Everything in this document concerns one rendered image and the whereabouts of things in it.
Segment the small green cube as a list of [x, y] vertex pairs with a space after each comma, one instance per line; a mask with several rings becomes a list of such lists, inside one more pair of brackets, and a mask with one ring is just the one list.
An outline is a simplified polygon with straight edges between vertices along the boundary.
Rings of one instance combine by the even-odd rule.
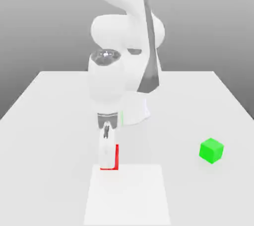
[[200, 144], [199, 156], [209, 163], [218, 161], [223, 154], [224, 145], [213, 138], [209, 138]]

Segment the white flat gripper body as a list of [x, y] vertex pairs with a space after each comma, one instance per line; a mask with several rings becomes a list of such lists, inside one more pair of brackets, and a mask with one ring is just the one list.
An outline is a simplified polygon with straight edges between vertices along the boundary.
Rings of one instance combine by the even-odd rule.
[[99, 166], [102, 169], [115, 167], [116, 140], [111, 125], [104, 125], [99, 134]]

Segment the small red cube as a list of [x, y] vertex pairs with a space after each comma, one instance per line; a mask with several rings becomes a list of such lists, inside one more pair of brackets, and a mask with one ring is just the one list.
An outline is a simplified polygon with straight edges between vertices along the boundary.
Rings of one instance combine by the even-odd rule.
[[100, 170], [118, 170], [119, 169], [119, 144], [116, 144], [115, 149], [115, 166], [113, 168], [101, 168]]

